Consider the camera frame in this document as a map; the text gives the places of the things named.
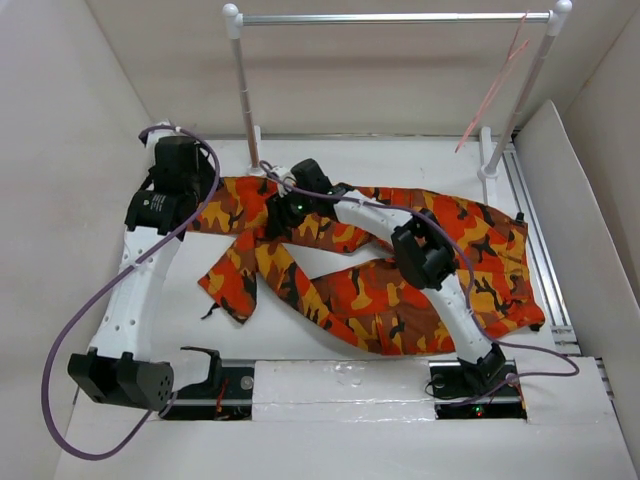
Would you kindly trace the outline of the orange camouflage trousers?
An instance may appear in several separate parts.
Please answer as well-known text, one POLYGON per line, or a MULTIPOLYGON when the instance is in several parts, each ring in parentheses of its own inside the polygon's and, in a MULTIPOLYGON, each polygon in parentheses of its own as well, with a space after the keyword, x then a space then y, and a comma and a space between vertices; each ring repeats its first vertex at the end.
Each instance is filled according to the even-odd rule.
MULTIPOLYGON (((192 223, 195 232, 233 237, 199 281, 216 307, 236 322, 246 322, 256 309, 257 284, 264 281, 311 323, 362 350, 389 356, 453 351, 453 340, 436 310, 401 277, 392 259, 307 276, 290 254, 291 246, 349 254, 374 238, 313 214, 283 237, 269 240, 266 201, 275 190, 264 178, 228 177, 192 223)), ((367 187, 364 194, 384 204, 435 214, 470 260, 457 273, 461 285, 471 290, 474 312, 491 336, 543 326, 545 316, 530 283, 525 221, 483 203, 428 190, 367 187)))

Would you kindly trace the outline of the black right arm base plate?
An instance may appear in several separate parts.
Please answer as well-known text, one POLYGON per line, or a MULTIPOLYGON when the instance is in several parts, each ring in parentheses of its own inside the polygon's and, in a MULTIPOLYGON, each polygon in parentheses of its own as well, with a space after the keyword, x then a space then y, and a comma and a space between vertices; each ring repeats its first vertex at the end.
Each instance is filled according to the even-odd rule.
POLYGON ((527 419, 520 386, 506 380, 517 374, 513 361, 502 367, 497 378, 482 393, 472 389, 457 361, 430 362, 429 373, 424 391, 434 401, 437 420, 527 419))

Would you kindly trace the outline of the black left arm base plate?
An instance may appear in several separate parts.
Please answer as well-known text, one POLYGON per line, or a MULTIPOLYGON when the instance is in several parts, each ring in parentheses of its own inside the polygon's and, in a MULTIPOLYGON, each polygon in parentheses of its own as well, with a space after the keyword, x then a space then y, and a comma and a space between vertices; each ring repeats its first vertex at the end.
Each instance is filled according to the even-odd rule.
POLYGON ((252 419, 255 361, 211 361, 208 378, 182 388, 159 413, 167 421, 245 421, 252 419))

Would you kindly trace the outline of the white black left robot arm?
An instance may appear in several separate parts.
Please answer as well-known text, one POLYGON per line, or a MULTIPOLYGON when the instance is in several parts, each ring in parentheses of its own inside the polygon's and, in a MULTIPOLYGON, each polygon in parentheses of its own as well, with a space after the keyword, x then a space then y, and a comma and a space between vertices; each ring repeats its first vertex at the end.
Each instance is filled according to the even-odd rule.
POLYGON ((100 326, 67 371, 94 402, 159 412, 174 389, 174 370, 155 361, 151 333, 163 285, 187 226, 220 182, 215 157, 182 128, 163 121, 139 136, 151 166, 127 208, 119 271, 100 326))

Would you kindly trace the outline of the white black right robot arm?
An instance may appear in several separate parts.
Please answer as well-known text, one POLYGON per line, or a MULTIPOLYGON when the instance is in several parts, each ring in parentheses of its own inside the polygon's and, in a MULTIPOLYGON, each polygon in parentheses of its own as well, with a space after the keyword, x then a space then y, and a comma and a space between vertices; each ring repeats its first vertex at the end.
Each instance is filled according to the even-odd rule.
POLYGON ((434 307, 453 340, 462 381, 481 398, 496 387, 505 356, 481 326, 455 265, 464 253, 430 211, 383 204, 345 183, 333 184, 306 159, 287 169, 259 163, 277 192, 267 200, 267 234, 280 236, 315 213, 390 244, 402 279, 434 307))

